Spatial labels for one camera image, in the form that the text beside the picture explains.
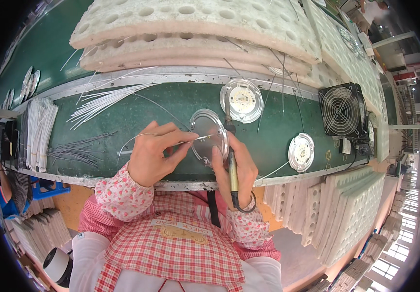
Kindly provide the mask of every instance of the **person's left hand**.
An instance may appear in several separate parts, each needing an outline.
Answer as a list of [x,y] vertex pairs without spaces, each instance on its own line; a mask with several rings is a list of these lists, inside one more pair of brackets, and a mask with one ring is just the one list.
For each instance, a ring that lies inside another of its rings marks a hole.
[[[178,163],[186,157],[192,141],[199,137],[196,133],[182,132],[172,122],[158,126],[156,121],[152,121],[140,132],[143,133],[153,133],[158,136],[142,135],[135,138],[127,169],[131,178],[145,187],[152,186],[173,172]],[[164,150],[183,141],[190,143],[181,144],[175,153],[165,157]]]

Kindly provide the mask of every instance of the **label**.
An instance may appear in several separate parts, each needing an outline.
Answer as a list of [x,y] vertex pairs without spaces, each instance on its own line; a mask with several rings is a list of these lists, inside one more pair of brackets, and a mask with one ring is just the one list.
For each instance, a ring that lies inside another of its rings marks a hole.
[[169,225],[169,226],[174,226],[183,230],[188,230],[188,231],[208,235],[211,237],[213,236],[213,233],[211,230],[195,227],[195,226],[189,225],[187,223],[182,223],[182,222],[152,219],[152,221],[150,222],[150,225]]

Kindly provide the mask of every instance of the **green workbench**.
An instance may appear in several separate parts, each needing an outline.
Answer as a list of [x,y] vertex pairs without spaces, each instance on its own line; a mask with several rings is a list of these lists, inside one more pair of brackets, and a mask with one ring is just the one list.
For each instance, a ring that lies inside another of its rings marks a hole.
[[[92,72],[87,72],[76,66],[81,55],[79,50],[60,72],[61,66],[74,52],[69,45],[69,38],[75,25],[80,20],[84,11],[88,8],[91,0],[65,0],[55,6],[38,22],[32,26],[26,36],[17,45],[9,64],[0,76],[0,102],[6,96],[9,89],[15,89],[14,107],[20,103],[19,92],[22,80],[27,69],[32,65],[34,70],[41,71],[41,79],[36,93],[43,95],[47,90],[55,90],[59,87],[72,84],[75,80],[88,80]],[[270,76],[264,76],[265,89]],[[155,85],[142,90],[140,93],[155,102],[158,102],[179,120],[188,123],[191,115],[198,109],[208,108],[224,117],[219,103],[219,92],[224,83],[200,81],[174,82]],[[236,123],[236,136],[246,143],[253,159],[259,168],[259,174],[264,176],[280,167],[288,159],[288,147],[291,140],[301,132],[312,136],[315,144],[315,159],[306,173],[319,176],[346,168],[354,160],[354,155],[339,153],[339,143],[332,137],[325,135],[322,122],[322,114],[319,107],[318,96],[303,98],[299,95],[284,94],[285,113],[282,113],[282,94],[280,89],[270,93],[269,100],[263,114],[263,120],[257,134],[256,122],[250,124]],[[267,90],[262,89],[265,100]],[[86,164],[56,160],[51,158],[47,161],[47,173],[57,175],[59,180],[70,182],[64,178],[105,178],[113,176],[117,171],[116,154],[122,145],[131,137],[140,132],[150,121],[156,120],[159,124],[174,122],[182,127],[176,120],[158,108],[156,105],[136,96],[129,96],[114,104],[100,115],[80,126],[77,130],[69,130],[72,126],[66,122],[69,116],[76,110],[75,105],[79,94],[64,96],[56,99],[55,104],[59,111],[50,137],[50,147],[93,137],[102,133],[117,133],[108,138],[96,141],[92,149],[104,150],[104,153],[96,155],[100,161],[96,169]],[[119,161],[121,167],[128,160],[128,155],[122,155]],[[365,157],[358,156],[357,163],[363,162]],[[286,165],[271,178],[286,177],[302,178],[289,165]],[[168,175],[168,181],[213,181],[214,175],[208,167],[204,167],[189,151],[187,157],[178,165],[174,173]],[[271,180],[264,184],[275,184],[279,180]]]

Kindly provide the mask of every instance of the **bundle of white wires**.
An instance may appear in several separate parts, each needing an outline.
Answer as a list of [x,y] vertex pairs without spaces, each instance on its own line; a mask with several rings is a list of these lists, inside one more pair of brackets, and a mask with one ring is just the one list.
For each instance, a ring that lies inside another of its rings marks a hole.
[[46,172],[46,157],[58,106],[49,98],[33,99],[28,104],[27,160],[32,171]]
[[87,97],[83,99],[82,101],[89,100],[91,98],[99,97],[97,99],[94,99],[92,101],[89,101],[87,103],[84,103],[81,107],[77,108],[77,111],[71,115],[71,118],[67,121],[74,122],[77,121],[70,130],[77,129],[80,125],[85,123],[86,121],[94,118],[97,114],[101,113],[105,109],[109,108],[116,102],[119,102],[126,96],[129,96],[141,89],[157,85],[160,83],[147,83],[147,84],[141,84],[141,85],[135,85],[131,87],[126,87],[122,89],[116,89],[111,91],[104,91],[100,93],[94,93],[85,95],[84,97]]

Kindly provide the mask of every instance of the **fan guard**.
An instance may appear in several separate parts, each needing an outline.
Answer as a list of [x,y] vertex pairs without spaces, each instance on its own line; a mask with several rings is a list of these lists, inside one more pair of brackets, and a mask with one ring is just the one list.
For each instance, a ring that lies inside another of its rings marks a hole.
[[325,133],[330,136],[359,136],[361,110],[350,88],[330,89],[322,99]]

